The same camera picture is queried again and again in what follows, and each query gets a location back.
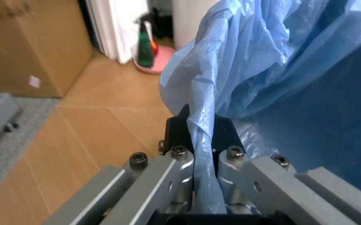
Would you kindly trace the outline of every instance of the crumpled plastic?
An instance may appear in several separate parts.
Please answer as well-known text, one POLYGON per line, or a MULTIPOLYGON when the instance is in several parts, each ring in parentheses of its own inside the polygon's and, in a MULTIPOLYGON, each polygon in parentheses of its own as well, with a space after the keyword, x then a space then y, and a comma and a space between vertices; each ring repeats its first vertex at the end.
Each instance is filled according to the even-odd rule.
MULTIPOLYGON (((195 149, 195 210, 226 213, 212 160, 215 113, 235 120, 250 158, 282 153, 297 170, 327 165, 351 180, 347 174, 361 163, 361 147, 351 141, 361 137, 357 134, 360 113, 349 113, 354 107, 344 101, 348 94, 336 95, 330 87, 322 92, 323 84, 315 83, 334 77, 328 71, 360 46, 361 0, 222 0, 215 4, 202 19, 195 40, 174 54, 160 80, 161 97, 172 113, 190 106, 187 125, 195 149), (324 93, 337 97, 327 98, 324 93), (312 102, 317 104, 315 110, 312 102), (336 107, 340 102, 347 111, 336 107), (326 107, 338 114, 329 116, 326 107), (345 115, 344 120, 339 120, 340 115, 345 115), (348 157, 341 153, 344 149, 351 151, 348 157), (348 169, 341 159, 349 163, 348 169)), ((343 79, 336 76, 329 82, 337 86, 336 81, 343 83, 343 79)), ((339 87, 361 88, 343 84, 339 87)))

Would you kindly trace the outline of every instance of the green bottle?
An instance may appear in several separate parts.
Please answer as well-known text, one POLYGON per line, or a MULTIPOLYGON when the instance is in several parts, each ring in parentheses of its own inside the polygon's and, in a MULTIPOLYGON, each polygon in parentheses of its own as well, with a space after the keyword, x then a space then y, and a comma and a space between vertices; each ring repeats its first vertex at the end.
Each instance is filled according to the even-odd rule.
POLYGON ((139 66, 151 68, 154 65, 154 53, 151 47, 144 21, 140 22, 139 48, 137 52, 137 63, 139 66))

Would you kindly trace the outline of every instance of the hex socket screw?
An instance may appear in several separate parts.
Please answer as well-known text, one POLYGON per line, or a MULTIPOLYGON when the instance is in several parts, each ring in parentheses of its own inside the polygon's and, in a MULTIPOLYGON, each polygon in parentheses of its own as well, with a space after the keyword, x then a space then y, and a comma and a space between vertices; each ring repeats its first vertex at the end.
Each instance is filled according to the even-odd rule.
POLYGON ((144 152, 133 153, 129 157, 130 168, 134 170, 143 170, 148 165, 148 158, 144 152))
POLYGON ((239 146, 229 146, 226 150, 226 156, 229 160, 242 159, 244 156, 244 150, 239 146))
POLYGON ((187 159, 187 148, 183 145, 173 146, 170 150, 170 155, 172 158, 177 160, 186 160, 187 159))

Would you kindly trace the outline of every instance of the white cylinder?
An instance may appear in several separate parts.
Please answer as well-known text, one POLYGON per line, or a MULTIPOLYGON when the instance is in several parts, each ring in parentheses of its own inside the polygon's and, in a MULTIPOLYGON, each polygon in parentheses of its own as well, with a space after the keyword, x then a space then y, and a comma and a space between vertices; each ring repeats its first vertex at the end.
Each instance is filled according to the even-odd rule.
POLYGON ((179 49, 196 37, 202 17, 219 0, 172 0, 173 38, 179 49))

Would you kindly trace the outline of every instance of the blue plastic bag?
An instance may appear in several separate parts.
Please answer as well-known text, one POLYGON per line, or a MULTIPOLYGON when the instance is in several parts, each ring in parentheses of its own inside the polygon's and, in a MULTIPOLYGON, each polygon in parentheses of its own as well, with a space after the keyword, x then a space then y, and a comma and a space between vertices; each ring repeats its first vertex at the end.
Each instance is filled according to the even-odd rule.
MULTIPOLYGON (((284 99, 302 98, 298 96, 303 89, 359 46, 361 0, 222 0, 207 12, 195 40, 175 53, 160 81, 161 96, 174 114, 190 105, 187 124, 195 149, 197 211, 226 213, 212 161, 215 113, 237 120, 236 128, 251 158, 280 152, 292 162, 308 158, 312 163, 307 164, 315 166, 332 155, 318 154, 323 152, 318 148, 333 153, 342 149, 343 139, 347 141, 357 131, 312 125, 306 116, 299 120, 303 126, 296 127, 293 118, 273 115, 279 111, 287 116, 289 110, 299 109, 301 101, 285 104, 284 99), (291 134, 269 132, 270 128, 291 134), (330 136, 309 136, 308 129, 325 129, 323 134, 330 136), (293 142, 295 137, 302 139, 293 142), (308 143, 317 144, 307 147, 308 143)), ((318 95, 308 92, 306 99, 318 95)), ((311 115, 306 104, 306 111, 299 113, 311 115)), ((318 112, 317 120, 328 121, 324 108, 318 112)), ((350 150, 356 155, 361 152, 360 148, 350 150)), ((296 168, 311 167, 296 163, 296 168)))

